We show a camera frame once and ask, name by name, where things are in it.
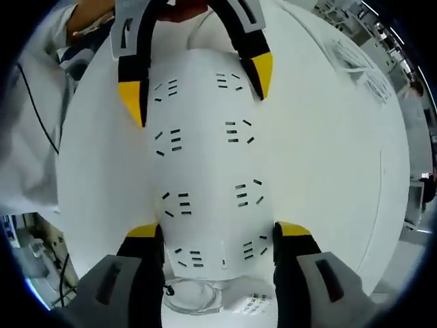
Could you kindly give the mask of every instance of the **cable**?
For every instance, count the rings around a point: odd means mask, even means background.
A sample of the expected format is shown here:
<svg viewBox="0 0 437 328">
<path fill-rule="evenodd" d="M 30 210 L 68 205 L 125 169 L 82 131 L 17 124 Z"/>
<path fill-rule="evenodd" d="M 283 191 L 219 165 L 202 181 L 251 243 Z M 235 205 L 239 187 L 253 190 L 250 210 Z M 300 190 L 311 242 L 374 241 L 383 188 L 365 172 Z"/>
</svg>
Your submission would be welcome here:
<svg viewBox="0 0 437 328">
<path fill-rule="evenodd" d="M 48 142 L 50 142 L 50 144 L 52 145 L 53 150 L 56 152 L 56 154 L 59 155 L 59 151 L 58 151 L 58 149 L 56 148 L 56 146 L 55 146 L 55 144 L 53 143 L 53 141 L 52 141 L 52 139 L 50 138 L 50 136 L 48 135 L 47 130 L 46 130 L 46 128 L 44 127 L 44 125 L 43 125 L 43 123 L 42 123 L 42 121 L 41 121 L 40 114 L 38 113 L 38 110 L 36 109 L 35 101 L 33 101 L 33 96 L 32 96 L 32 93 L 31 93 L 31 91 L 30 91 L 30 87 L 29 87 L 29 84 L 28 84 L 28 82 L 27 82 L 26 75 L 25 75 L 25 72 L 24 72 L 24 70 L 23 70 L 23 67 L 21 66 L 20 63 L 17 63 L 16 65 L 18 66 L 18 69 L 20 70 L 21 75 L 23 76 L 23 80 L 24 80 L 24 82 L 25 82 L 25 85 L 26 85 L 26 88 L 27 88 L 27 92 L 29 93 L 30 101 L 32 102 L 33 109 L 34 109 L 34 111 L 35 111 L 36 117 L 38 118 L 38 122 L 40 123 L 40 126 L 41 126 L 42 130 L 44 131 L 44 134 L 46 135 L 46 137 L 47 137 L 47 139 L 48 139 Z"/>
<path fill-rule="evenodd" d="M 64 276 L 66 274 L 68 259 L 70 258 L 70 253 L 67 254 L 66 259 L 64 260 L 64 264 L 62 265 L 61 277 L 59 279 L 59 298 L 61 299 L 61 305 L 64 308 L 66 306 L 64 302 Z"/>
<path fill-rule="evenodd" d="M 210 292 L 212 292 L 211 299 L 198 308 L 185 308 L 175 305 L 172 302 L 173 295 L 171 295 L 171 292 L 169 292 L 169 287 L 173 290 L 173 288 L 170 285 L 174 286 L 176 284 L 181 284 L 184 282 L 193 282 L 195 284 L 200 285 L 202 287 L 202 293 L 205 293 L 207 289 L 210 289 Z M 219 304 L 219 306 L 214 307 L 214 304 L 216 303 L 217 300 L 220 300 L 221 302 L 221 290 L 218 289 L 212 282 L 191 280 L 185 278 L 175 278 L 175 279 L 168 280 L 167 284 L 165 285 L 165 288 L 167 289 L 167 292 L 163 296 L 163 303 L 174 312 L 181 313 L 181 314 L 189 314 L 191 316 L 204 316 L 206 314 L 219 313 L 222 310 L 221 303 Z"/>
</svg>

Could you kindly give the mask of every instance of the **person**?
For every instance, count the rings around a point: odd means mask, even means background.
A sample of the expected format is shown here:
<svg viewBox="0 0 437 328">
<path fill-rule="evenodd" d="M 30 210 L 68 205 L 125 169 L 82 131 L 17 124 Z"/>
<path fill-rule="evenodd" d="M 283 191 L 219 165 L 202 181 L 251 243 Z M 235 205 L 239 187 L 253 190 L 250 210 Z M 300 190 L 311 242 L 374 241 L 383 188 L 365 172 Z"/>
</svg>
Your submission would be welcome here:
<svg viewBox="0 0 437 328">
<path fill-rule="evenodd" d="M 115 0 L 76 0 L 52 11 L 13 67 L 0 104 L 0 215 L 58 211 L 62 124 L 109 35 L 114 6 Z M 180 23 L 207 10 L 206 0 L 177 0 L 159 20 Z"/>
</svg>

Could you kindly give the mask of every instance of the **white lab coat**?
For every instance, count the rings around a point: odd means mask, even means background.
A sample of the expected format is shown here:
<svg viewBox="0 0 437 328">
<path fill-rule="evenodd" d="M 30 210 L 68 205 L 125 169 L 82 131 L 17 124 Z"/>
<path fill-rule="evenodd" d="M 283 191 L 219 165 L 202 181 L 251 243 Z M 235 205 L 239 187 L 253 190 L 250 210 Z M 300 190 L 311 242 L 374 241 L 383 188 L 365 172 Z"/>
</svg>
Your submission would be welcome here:
<svg viewBox="0 0 437 328">
<path fill-rule="evenodd" d="M 41 121 L 57 148 L 74 86 L 59 67 L 56 51 L 66 46 L 66 21 L 73 9 L 52 12 L 18 59 Z M 0 215 L 57 210 L 56 158 L 23 76 L 14 66 L 0 107 Z"/>
</svg>

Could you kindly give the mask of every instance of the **white table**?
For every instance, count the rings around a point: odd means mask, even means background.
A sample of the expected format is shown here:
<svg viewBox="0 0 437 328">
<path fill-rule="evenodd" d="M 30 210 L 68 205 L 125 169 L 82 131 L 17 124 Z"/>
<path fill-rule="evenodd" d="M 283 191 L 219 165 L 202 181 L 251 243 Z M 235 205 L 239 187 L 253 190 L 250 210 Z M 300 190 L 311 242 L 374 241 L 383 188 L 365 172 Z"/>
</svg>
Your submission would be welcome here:
<svg viewBox="0 0 437 328">
<path fill-rule="evenodd" d="M 322 40 L 345 38 L 314 15 L 284 5 Z M 358 272 L 371 293 L 393 255 L 408 198 L 408 143 L 399 104 L 393 97 L 379 105 L 333 69 L 288 13 L 267 1 L 263 6 L 274 73 L 254 124 L 264 125 L 274 218 L 309 228 L 322 250 Z M 201 19 L 159 24 L 153 58 L 183 50 L 187 43 L 230 51 L 215 16 L 188 42 Z M 143 138 L 119 99 L 107 40 L 70 105 L 59 157 L 59 208 L 79 277 L 114 254 L 127 231 L 154 220 L 142 174 L 147 166 Z M 260 273 L 268 276 L 272 257 L 265 259 Z"/>
</svg>

